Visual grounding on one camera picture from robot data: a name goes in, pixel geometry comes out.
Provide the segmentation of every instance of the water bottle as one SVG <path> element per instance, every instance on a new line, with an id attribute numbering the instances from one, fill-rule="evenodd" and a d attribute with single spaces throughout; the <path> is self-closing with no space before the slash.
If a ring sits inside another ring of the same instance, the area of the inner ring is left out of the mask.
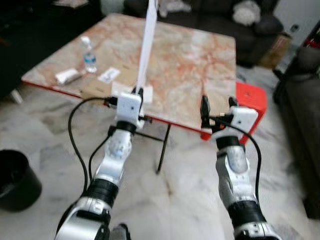
<path id="1" fill-rule="evenodd" d="M 84 60 L 85 70 L 88 73 L 95 73 L 97 71 L 96 56 L 93 51 L 90 38 L 87 36 L 82 36 L 81 41 L 83 43 L 83 48 L 84 48 L 83 60 Z"/>

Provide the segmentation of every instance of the black metal leg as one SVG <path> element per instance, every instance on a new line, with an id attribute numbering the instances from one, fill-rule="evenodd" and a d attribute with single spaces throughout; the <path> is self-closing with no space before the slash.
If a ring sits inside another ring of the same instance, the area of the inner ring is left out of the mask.
<path id="1" fill-rule="evenodd" d="M 164 156 L 165 156 L 165 152 L 166 152 L 166 147 L 167 147 L 167 141 L 168 141 L 168 137 L 169 137 L 170 128 L 171 128 L 171 124 L 168 124 L 168 127 L 166 129 L 166 133 L 165 133 L 165 138 L 164 138 L 164 141 L 163 141 L 163 147 L 162 147 L 160 162 L 159 162 L 158 169 L 156 170 L 156 174 L 159 174 L 160 171 L 161 171 L 162 163 L 164 161 Z"/>
<path id="2" fill-rule="evenodd" d="M 146 137 L 146 138 L 149 138 L 149 139 L 153 139 L 153 140 L 156 140 L 156 141 L 160 141 L 160 142 L 163 142 L 164 140 L 162 140 L 161 138 L 158 138 L 158 137 L 155 137 L 155 136 L 150 136 L 148 134 L 144 134 L 142 132 L 138 132 L 136 131 L 134 134 L 136 135 L 140 135 L 140 136 L 143 136 L 143 137 Z"/>

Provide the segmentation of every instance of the cushion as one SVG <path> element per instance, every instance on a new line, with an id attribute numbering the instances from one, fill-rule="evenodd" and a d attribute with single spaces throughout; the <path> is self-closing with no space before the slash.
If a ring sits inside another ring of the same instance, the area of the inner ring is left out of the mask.
<path id="1" fill-rule="evenodd" d="M 279 34 L 283 29 L 282 23 L 273 15 L 262 16 L 254 26 L 254 31 L 259 35 Z"/>
<path id="2" fill-rule="evenodd" d="M 190 13 L 191 10 L 191 5 L 182 0 L 161 0 L 159 3 L 158 13 L 162 18 L 166 18 L 168 13 Z"/>
<path id="3" fill-rule="evenodd" d="M 233 0 L 233 4 L 235 5 L 242 1 L 243 0 Z M 278 0 L 254 0 L 254 1 L 260 6 L 262 15 L 272 14 L 278 3 Z"/>
<path id="4" fill-rule="evenodd" d="M 198 14 L 196 12 L 173 12 L 168 13 L 166 18 L 158 17 L 158 21 L 175 24 L 195 29 L 197 26 Z"/>
<path id="5" fill-rule="evenodd" d="M 233 0 L 202 0 L 200 11 L 210 14 L 229 14 Z"/>
<path id="6" fill-rule="evenodd" d="M 234 37 L 237 50 L 249 51 L 256 43 L 256 35 L 252 27 L 246 27 L 235 23 L 223 16 L 199 16 L 197 28 L 212 33 Z"/>
<path id="7" fill-rule="evenodd" d="M 233 7 L 233 21 L 245 26 L 251 26 L 260 21 L 260 7 L 252 0 L 244 0 Z"/>

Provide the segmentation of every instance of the sofa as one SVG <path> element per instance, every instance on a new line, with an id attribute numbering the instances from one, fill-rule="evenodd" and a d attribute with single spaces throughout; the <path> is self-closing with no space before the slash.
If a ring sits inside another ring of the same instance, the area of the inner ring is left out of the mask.
<path id="1" fill-rule="evenodd" d="M 77 9 L 53 6 L 52 0 L 9 2 L 0 5 L 0 99 L 28 70 L 103 17 L 99 0 Z"/>
<path id="2" fill-rule="evenodd" d="M 169 13 L 158 21 L 227 35 L 235 38 L 236 62 L 245 67 L 256 65 L 282 32 L 283 25 L 273 16 L 278 0 L 256 0 L 261 9 L 260 22 L 244 26 L 232 20 L 233 6 L 241 0 L 184 0 L 192 12 Z M 124 13 L 146 17 L 148 0 L 124 0 Z"/>
<path id="3" fill-rule="evenodd" d="M 320 219 L 320 49 L 302 47 L 273 93 L 298 164 L 309 218 Z"/>

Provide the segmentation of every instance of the wall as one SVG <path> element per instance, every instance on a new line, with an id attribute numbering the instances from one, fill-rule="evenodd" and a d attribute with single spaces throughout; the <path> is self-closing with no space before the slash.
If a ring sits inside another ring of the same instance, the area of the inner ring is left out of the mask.
<path id="1" fill-rule="evenodd" d="M 293 37 L 293 44 L 300 46 L 320 20 L 320 0 L 280 0 L 274 15 Z M 297 32 L 290 30 L 294 24 L 299 25 Z"/>

